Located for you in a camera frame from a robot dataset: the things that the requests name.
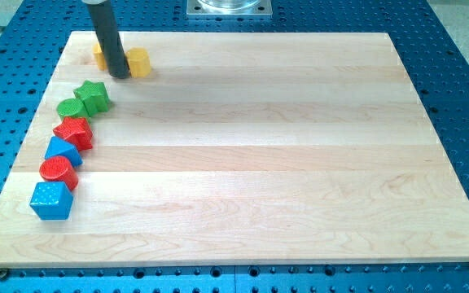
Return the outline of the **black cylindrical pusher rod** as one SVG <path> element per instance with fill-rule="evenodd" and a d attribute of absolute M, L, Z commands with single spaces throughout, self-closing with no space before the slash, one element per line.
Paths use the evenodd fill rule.
<path fill-rule="evenodd" d="M 129 65 L 110 0 L 83 0 L 92 20 L 109 74 L 118 79 L 130 77 Z"/>

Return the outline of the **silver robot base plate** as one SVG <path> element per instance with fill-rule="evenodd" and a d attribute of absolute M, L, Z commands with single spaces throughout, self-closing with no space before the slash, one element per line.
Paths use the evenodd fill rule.
<path fill-rule="evenodd" d="M 190 17 L 271 16 L 271 0 L 186 0 Z"/>

